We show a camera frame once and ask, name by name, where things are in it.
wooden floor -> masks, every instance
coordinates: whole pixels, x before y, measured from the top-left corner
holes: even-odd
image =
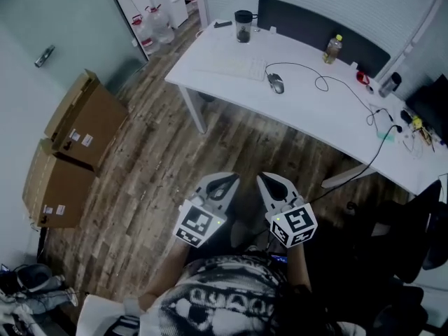
[[[67,283],[112,300],[142,293],[169,250],[177,208],[205,174],[241,174],[237,212],[250,218],[260,209],[256,174],[290,179],[306,200],[321,195],[321,181],[358,163],[343,153],[269,118],[214,101],[204,107],[208,132],[201,135],[177,88],[164,81],[195,40],[193,15],[172,46],[140,71],[120,93],[129,119],[101,167],[80,226],[50,230],[46,262]],[[373,174],[353,181],[313,206],[319,218],[343,225],[347,202],[374,206],[407,193]],[[64,308],[77,322],[80,307]]]

shoe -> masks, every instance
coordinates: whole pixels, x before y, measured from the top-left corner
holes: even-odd
[[[70,298],[70,302],[74,307],[78,306],[78,298],[76,297],[76,291],[73,288],[68,288],[65,290],[65,293]]]

black and white shirt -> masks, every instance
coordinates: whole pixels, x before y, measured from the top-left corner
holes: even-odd
[[[140,335],[259,335],[277,323],[276,293],[285,279],[269,261],[247,255],[197,260],[141,317]]]

keyboard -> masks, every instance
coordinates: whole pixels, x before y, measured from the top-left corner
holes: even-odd
[[[205,57],[196,70],[263,81],[266,64],[264,59],[258,57],[212,54]]]

door handle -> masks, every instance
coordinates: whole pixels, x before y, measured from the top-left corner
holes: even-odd
[[[53,53],[54,50],[55,50],[54,45],[48,46],[45,49],[45,51],[42,52],[42,55],[36,60],[34,66],[36,66],[37,68],[41,67],[45,63],[45,61],[49,58],[49,56]]]

